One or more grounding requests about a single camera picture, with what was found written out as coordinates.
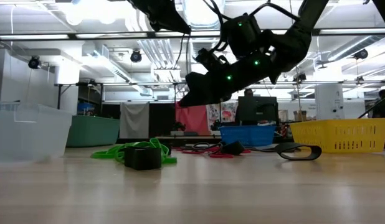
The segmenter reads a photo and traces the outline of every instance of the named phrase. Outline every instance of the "red cloth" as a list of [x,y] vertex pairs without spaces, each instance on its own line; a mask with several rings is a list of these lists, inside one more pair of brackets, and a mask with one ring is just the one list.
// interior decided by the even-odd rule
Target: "red cloth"
[[199,135],[210,135],[207,127],[206,106],[181,108],[176,104],[176,121],[186,125],[186,131],[195,131]]

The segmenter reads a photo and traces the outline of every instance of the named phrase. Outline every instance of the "blue plastic crate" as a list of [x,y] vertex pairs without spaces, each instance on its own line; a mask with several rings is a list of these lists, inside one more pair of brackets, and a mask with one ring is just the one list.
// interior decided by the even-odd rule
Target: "blue plastic crate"
[[222,141],[227,144],[240,141],[243,146],[268,146],[273,144],[275,126],[220,127]]

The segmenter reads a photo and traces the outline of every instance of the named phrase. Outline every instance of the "computer monitor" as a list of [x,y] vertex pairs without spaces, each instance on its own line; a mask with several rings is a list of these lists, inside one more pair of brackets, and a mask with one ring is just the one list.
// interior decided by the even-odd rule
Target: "computer monitor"
[[277,97],[240,96],[238,113],[241,121],[275,121],[278,125]]

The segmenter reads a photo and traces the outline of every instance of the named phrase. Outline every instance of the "yellow plastic basket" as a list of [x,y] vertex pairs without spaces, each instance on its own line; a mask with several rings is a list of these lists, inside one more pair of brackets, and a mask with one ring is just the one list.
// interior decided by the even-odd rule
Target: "yellow plastic basket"
[[385,118],[307,121],[291,124],[297,143],[320,146],[323,152],[381,152]]

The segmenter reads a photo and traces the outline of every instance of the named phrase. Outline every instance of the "transparent storage container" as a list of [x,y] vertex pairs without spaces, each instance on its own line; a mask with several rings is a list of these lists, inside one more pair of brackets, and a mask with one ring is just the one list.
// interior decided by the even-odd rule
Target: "transparent storage container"
[[33,103],[0,102],[0,162],[64,155],[72,114]]

